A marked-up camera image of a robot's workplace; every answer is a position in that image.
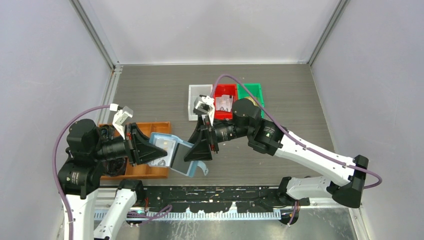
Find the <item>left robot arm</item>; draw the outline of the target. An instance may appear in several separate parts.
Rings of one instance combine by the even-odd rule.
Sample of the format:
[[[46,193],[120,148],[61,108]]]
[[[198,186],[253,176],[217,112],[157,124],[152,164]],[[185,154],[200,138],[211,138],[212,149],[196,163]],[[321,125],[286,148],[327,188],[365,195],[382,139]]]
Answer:
[[[81,119],[69,127],[66,137],[68,158],[57,176],[60,184],[66,240],[114,240],[132,206],[146,200],[140,180],[126,179],[119,184],[114,202],[94,226],[96,200],[106,162],[127,160],[132,165],[146,164],[167,156],[152,143],[136,123],[97,126],[91,119]]]

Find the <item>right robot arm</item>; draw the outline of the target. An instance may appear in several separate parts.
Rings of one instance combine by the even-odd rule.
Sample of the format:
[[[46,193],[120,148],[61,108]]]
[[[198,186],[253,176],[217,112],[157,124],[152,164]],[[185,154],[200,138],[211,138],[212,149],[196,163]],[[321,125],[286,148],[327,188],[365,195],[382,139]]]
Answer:
[[[254,151],[284,158],[308,167],[318,177],[284,177],[277,190],[283,205],[305,198],[331,198],[345,207],[357,209],[365,188],[368,159],[362,155],[342,156],[311,144],[285,127],[262,117],[262,110],[248,99],[232,105],[232,118],[214,119],[214,100],[206,95],[196,98],[193,112],[197,124],[189,138],[192,148],[185,162],[210,161],[219,151],[219,143],[247,138]]]

